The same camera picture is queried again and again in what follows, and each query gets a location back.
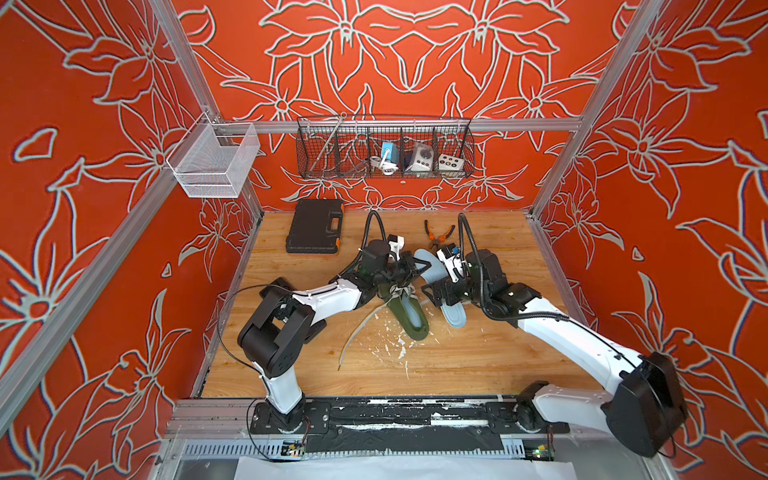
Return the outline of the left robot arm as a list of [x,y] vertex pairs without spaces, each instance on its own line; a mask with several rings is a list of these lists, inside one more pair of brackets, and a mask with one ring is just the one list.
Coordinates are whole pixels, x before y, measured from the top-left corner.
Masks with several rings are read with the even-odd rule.
[[413,282],[431,267],[421,251],[400,248],[400,239],[372,240],[328,285],[294,290],[279,278],[261,291],[262,302],[238,334],[237,344],[259,372],[266,399],[278,414],[294,414],[304,399],[294,365],[303,346],[327,320],[378,297],[413,340],[429,334],[429,324]]

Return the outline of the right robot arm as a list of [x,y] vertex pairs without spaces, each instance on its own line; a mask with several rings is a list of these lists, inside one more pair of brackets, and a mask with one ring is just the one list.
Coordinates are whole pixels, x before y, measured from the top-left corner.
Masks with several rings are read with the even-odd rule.
[[540,292],[506,279],[487,249],[462,255],[457,249],[416,258],[427,262],[422,290],[453,322],[462,322],[470,302],[494,321],[508,323],[559,351],[601,388],[564,388],[537,381],[516,397],[513,419],[528,433],[567,423],[610,433],[624,447],[653,457],[688,417],[673,362],[659,352],[642,355],[589,329],[559,310]]

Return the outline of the green shoe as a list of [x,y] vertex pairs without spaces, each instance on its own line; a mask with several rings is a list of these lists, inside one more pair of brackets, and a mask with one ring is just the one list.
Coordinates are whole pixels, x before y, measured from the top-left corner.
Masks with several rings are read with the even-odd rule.
[[384,308],[389,309],[394,314],[403,331],[412,340],[422,341],[429,335],[429,323],[412,285],[400,287],[396,284],[385,284],[378,287],[378,296],[382,299],[383,304],[369,313],[349,335],[339,356],[338,370],[344,363],[347,349],[352,341],[370,320]]

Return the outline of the grey insole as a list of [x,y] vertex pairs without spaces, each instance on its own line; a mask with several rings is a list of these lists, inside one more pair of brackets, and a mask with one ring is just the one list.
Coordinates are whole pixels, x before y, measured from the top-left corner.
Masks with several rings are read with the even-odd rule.
[[422,292],[428,299],[439,307],[447,323],[454,328],[463,328],[467,322],[467,315],[459,295],[457,285],[452,281],[445,265],[437,256],[425,249],[418,249],[414,258],[426,261],[429,264],[421,277],[426,284]]

